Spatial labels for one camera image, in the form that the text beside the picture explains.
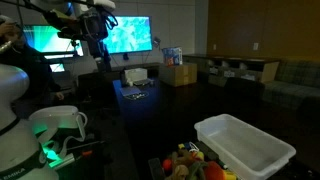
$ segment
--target cabinet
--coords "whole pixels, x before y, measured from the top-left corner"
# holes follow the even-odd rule
[[[229,77],[262,83],[273,81],[280,60],[194,54],[185,55],[184,61],[196,63],[198,71],[208,75],[209,83],[223,87]]]

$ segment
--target computer monitor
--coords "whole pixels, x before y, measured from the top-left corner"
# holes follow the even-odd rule
[[[55,58],[67,58],[73,57],[74,54],[70,52],[74,51],[74,47],[71,45],[70,39],[63,39],[58,37],[58,30],[52,26],[44,25],[26,25],[23,28],[24,34],[27,39],[27,43],[32,48],[42,53],[59,52],[59,55],[47,55],[47,59]],[[76,47],[77,55],[83,56],[83,50],[81,42],[76,41],[79,44]]]
[[[118,26],[108,29],[103,40],[110,54],[152,50],[151,22],[148,16],[116,16]]]
[[[50,68],[52,72],[64,72],[63,64],[50,64]]]

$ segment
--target white box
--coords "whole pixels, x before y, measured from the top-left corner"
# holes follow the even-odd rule
[[[289,144],[228,114],[198,122],[195,129],[198,140],[245,180],[269,178],[296,154]]]
[[[127,82],[137,82],[148,79],[148,70],[143,68],[136,68],[125,70]]]

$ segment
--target couch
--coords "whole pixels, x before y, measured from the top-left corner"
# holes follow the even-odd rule
[[[264,101],[296,110],[305,97],[320,97],[320,62],[283,60],[265,85]]]

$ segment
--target person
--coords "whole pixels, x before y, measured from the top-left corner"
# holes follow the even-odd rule
[[[0,46],[13,42],[10,49],[0,54],[0,64],[16,66],[29,77],[29,88],[13,103],[18,117],[27,119],[33,112],[51,105],[50,90],[55,98],[64,99],[60,86],[52,78],[52,71],[45,57],[26,43],[22,28],[14,22],[0,18]]]

